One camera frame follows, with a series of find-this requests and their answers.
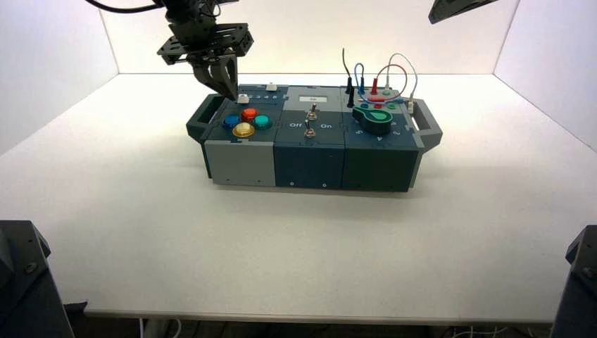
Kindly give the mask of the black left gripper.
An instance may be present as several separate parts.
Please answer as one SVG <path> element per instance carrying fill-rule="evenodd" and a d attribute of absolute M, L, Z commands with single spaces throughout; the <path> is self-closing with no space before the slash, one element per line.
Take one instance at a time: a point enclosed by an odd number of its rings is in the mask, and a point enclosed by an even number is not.
<path fill-rule="evenodd" d="M 157 50 L 168 65 L 183 56 L 212 61 L 193 63 L 195 78 L 223 97 L 238 95 L 237 57 L 245 56 L 253 44 L 247 23 L 217 23 L 220 4 L 166 4 L 165 18 L 172 36 Z"/>

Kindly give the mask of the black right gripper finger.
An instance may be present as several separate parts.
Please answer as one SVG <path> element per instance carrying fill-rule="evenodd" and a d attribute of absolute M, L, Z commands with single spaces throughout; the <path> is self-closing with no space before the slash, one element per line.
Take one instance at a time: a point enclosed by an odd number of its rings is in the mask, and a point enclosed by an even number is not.
<path fill-rule="evenodd" d="M 496 0 L 435 0 L 430 8 L 428 20 L 431 24 L 436 24 L 493 2 Z"/>

